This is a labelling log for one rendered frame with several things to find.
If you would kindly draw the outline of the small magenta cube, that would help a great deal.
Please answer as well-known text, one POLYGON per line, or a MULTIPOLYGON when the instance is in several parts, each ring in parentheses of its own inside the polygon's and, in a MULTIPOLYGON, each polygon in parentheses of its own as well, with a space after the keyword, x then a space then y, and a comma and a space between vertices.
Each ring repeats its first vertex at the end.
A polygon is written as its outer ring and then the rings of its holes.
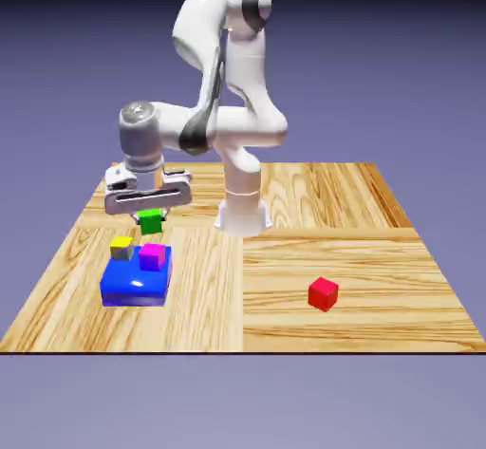
POLYGON ((165 262, 165 247, 146 243, 140 247, 139 263, 142 271, 160 271, 165 262))

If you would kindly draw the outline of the large blue box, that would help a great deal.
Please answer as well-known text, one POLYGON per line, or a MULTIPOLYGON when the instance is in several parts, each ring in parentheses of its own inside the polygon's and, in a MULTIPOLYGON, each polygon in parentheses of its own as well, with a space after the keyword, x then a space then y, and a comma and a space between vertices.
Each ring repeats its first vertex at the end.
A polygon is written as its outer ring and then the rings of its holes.
POLYGON ((128 261, 108 261, 100 282, 105 307, 153 307, 165 304, 172 276, 172 248, 164 247, 165 261, 159 271, 140 268, 140 250, 141 246, 135 246, 128 261))

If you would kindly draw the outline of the small green cube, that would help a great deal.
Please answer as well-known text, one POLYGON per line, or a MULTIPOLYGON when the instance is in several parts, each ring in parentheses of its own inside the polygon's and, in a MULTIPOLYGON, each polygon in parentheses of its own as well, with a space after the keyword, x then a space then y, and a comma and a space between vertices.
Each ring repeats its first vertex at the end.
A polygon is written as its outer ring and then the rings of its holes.
POLYGON ((138 212, 138 222, 142 235, 159 234, 162 232, 160 209, 149 209, 138 212))

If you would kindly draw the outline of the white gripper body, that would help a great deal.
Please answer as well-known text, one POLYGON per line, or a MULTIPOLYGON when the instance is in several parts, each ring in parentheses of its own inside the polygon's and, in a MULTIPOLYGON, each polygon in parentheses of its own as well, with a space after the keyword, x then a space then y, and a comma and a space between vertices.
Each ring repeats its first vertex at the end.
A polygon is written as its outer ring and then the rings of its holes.
POLYGON ((192 201, 191 175, 171 173, 162 175, 162 185, 140 190, 137 178, 129 173, 124 178, 107 182, 104 192, 104 209, 109 215, 134 214, 149 209, 168 209, 192 201))

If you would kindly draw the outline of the small red cube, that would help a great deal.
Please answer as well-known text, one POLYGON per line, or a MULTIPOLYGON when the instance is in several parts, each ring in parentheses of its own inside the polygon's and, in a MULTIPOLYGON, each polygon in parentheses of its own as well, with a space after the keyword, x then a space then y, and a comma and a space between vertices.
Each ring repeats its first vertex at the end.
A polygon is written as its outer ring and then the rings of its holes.
POLYGON ((339 286, 319 277, 308 286, 308 304, 321 311, 330 310, 337 302, 339 286))

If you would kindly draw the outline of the small yellow cube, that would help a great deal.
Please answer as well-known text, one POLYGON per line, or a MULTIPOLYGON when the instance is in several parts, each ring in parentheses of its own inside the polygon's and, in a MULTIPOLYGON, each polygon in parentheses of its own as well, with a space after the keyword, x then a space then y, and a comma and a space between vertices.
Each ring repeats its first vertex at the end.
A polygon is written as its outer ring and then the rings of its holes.
POLYGON ((110 256, 113 260, 129 261, 133 255, 133 238, 115 236, 110 243, 110 256))

